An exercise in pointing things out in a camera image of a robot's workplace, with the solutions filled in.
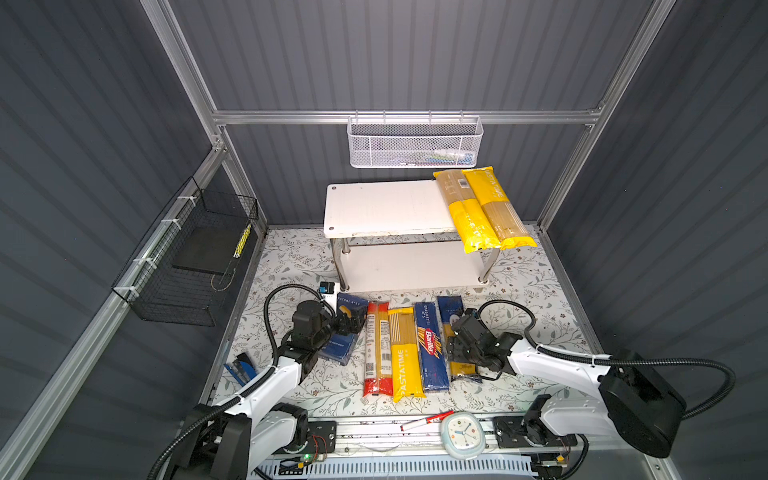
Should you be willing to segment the red spaghetti bag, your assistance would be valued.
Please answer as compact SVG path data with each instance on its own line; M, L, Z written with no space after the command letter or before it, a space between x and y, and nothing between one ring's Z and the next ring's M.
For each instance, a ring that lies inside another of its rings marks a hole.
M393 395L389 304L369 303L365 323L363 396Z

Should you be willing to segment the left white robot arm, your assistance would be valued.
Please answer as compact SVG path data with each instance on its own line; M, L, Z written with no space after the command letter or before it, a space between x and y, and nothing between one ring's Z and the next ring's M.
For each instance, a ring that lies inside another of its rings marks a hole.
M278 340L270 323L270 304L277 294L292 289L312 298L296 306L292 329ZM288 283L268 293L262 317L272 363L229 399L196 406L147 477L245 479L275 451L302 448L309 435L308 413L283 398L306 379L333 336L362 330L363 313L337 310L338 294L346 289L344 283L322 281L316 288Z

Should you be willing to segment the white alarm clock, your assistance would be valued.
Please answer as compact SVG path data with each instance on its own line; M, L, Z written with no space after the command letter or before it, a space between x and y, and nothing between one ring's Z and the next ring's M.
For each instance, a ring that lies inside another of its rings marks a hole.
M440 437L448 455L457 460L474 459L487 445L480 420L468 412L456 412L443 419Z

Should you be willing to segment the yellow Pastatime spaghetti bag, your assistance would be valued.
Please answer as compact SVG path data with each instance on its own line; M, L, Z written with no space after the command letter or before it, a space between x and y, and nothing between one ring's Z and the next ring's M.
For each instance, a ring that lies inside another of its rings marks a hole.
M411 307L390 309L388 319L393 365L393 401L398 403L408 397L424 398L414 311Z

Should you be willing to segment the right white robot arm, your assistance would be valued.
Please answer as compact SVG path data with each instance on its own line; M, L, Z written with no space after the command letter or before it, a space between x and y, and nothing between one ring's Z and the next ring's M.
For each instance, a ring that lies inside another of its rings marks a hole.
M681 423L710 410L735 387L735 372L714 360L646 359L631 350L580 354L538 343L532 337L537 323L533 312L519 303L513 306L529 317L521 334L493 334L481 318L481 308L450 315L450 355L458 363L491 371L495 379L504 374L532 376L581 393L580 398L536 397L514 427L534 446L557 437L610 436L645 455L667 458ZM723 382L710 397L688 406L658 371L683 366L719 371Z

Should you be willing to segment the white two-tier shelf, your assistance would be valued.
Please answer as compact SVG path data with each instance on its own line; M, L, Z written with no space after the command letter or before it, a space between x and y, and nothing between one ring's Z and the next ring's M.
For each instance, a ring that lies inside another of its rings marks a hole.
M456 232L434 180L330 184L323 232L340 287L350 293L481 286L500 256L432 238ZM431 238L399 240L421 235Z

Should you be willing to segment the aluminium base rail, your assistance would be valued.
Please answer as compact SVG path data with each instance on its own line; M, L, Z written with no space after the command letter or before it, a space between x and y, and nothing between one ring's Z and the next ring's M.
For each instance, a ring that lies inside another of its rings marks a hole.
M477 414L483 450L449 455L439 423L422 415L316 418L299 453L275 453L252 479L559 479L579 464L581 442L551 434L541 445L523 434L521 414Z

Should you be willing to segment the blue black small tool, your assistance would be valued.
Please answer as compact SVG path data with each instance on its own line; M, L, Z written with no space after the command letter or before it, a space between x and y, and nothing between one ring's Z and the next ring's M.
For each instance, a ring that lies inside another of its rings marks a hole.
M246 352L238 354L233 361L225 363L224 368L240 387L245 386L258 375L251 357Z

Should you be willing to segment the blue rigatoni pasta box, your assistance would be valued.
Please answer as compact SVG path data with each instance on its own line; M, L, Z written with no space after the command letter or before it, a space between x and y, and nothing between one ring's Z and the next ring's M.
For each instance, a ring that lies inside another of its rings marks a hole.
M335 298L337 332L320 350L319 355L327 360L346 366L357 344L360 332L366 323L368 301L340 292Z

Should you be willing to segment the red white marker pen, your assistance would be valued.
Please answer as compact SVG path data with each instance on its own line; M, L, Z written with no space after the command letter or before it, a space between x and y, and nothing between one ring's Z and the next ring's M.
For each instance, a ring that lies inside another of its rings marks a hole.
M442 413L439 413L439 414L436 414L436 415L432 415L432 416L429 416L429 417L424 417L424 418L419 418L419 419L416 419L416 420L412 420L412 421L409 421L409 422L406 422L406 423L402 424L400 426L400 430L402 432L406 432L406 431L410 431L410 430L413 430L413 429L416 429L416 428L419 428L419 427L422 427L422 426L430 425L430 424L433 424L433 423L439 423L439 422L442 422L447 417L453 415L454 413L455 413L454 410L449 410L449 411L442 412Z

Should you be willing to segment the blue yellow spaghetti bag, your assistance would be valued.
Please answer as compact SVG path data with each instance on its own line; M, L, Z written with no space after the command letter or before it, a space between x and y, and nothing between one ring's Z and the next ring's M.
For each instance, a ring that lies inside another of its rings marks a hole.
M438 296L437 305L442 322L445 356L451 380L467 380L481 383L482 379L475 365L458 362L454 357L455 332L453 330L453 324L458 321L464 313L462 298L460 296Z

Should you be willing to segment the blue spaghetti box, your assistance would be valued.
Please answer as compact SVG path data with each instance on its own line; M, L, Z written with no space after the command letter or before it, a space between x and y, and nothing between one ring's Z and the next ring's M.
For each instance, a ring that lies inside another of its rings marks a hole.
M436 306L431 302L417 302L413 310L423 389L426 393L448 391L450 377Z

